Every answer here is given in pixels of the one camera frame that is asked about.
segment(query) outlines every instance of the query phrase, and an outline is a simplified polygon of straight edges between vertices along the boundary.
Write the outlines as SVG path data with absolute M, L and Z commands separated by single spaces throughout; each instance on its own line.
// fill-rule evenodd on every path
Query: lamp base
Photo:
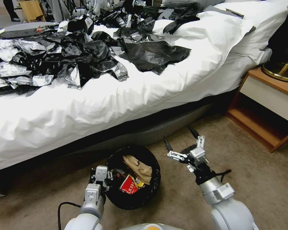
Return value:
M 288 70 L 283 74 L 279 74 L 283 66 L 283 63 L 267 62 L 261 66 L 261 70 L 272 78 L 288 82 Z

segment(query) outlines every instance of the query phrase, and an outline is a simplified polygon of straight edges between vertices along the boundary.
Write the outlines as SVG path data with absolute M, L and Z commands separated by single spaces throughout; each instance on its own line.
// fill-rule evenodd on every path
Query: person's leg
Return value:
M 3 0 L 3 4 L 9 13 L 12 21 L 20 21 L 19 17 L 14 11 L 14 5 L 12 0 Z

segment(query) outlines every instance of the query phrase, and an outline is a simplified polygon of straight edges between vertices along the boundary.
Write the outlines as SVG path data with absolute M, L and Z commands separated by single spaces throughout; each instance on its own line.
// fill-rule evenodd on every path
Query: wooden nightstand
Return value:
M 270 152 L 288 141 L 288 82 L 250 70 L 226 116 Z

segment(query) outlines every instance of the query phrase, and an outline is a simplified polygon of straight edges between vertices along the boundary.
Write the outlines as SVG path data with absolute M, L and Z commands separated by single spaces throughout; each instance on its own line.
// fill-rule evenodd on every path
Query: floor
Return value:
M 210 167 L 216 172 L 232 169 L 224 181 L 235 189 L 235 198 L 251 210 L 259 229 L 288 230 L 288 144 L 269 153 L 221 115 L 202 118 L 191 126 L 206 136 Z M 194 143 L 186 128 L 168 140 L 177 151 Z M 150 221 L 186 230 L 215 229 L 210 219 L 211 207 L 186 165 L 167 158 L 162 141 L 148 149 L 161 167 L 159 193 L 146 207 L 133 211 L 120 210 L 107 199 L 101 221 L 104 229 L 116 230 Z M 89 153 L 70 155 L 25 170 L 13 180 L 7 196 L 0 198 L 0 229 L 57 229 L 58 205 L 64 201 L 81 204 L 90 168 L 105 162 L 106 159 L 96 161 L 96 155 Z M 62 226 L 77 212 L 75 207 L 63 206 Z
M 24 17 L 22 15 L 22 10 L 15 10 L 15 12 L 21 21 L 23 21 Z M 12 22 L 6 9 L 4 7 L 0 7 L 0 29 L 17 24 L 20 24 L 20 22 Z

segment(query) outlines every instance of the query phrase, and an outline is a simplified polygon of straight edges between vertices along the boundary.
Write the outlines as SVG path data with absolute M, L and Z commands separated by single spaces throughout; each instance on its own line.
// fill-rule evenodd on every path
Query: red snack bag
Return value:
M 133 180 L 131 179 L 129 175 L 121 184 L 120 189 L 128 194 L 133 194 L 138 190 L 138 188 L 135 186 L 135 183 L 133 182 Z

